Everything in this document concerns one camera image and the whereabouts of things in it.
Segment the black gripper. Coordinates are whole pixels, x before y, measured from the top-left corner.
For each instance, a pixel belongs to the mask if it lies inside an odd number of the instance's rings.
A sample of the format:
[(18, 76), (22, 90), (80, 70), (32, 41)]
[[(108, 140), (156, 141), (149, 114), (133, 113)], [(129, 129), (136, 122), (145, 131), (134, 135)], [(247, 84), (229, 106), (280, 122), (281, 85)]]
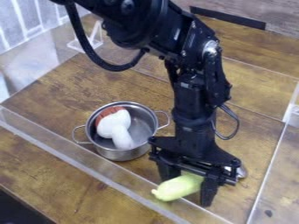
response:
[(175, 124), (175, 136), (152, 136), (149, 159), (156, 162), (161, 181), (177, 178), (181, 171), (204, 177), (200, 205), (209, 207), (219, 186), (235, 185), (240, 160), (216, 144), (216, 118)]

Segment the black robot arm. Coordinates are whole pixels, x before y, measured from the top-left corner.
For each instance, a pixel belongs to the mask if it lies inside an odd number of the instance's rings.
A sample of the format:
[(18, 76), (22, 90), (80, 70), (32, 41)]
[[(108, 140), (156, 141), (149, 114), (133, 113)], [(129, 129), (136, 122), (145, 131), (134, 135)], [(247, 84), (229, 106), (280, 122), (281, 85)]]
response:
[[(164, 61), (172, 91), (173, 136), (152, 136), (149, 159), (168, 180), (183, 171), (203, 176), (200, 205), (208, 207), (219, 187), (237, 182), (240, 160), (215, 142), (216, 110), (229, 111), (231, 84), (221, 67), (221, 48), (213, 30), (171, 0), (50, 0), (65, 7), (80, 46), (101, 68), (121, 72), (150, 53)], [(102, 18), (112, 42), (138, 54), (124, 65), (96, 54), (80, 22), (81, 6)]]

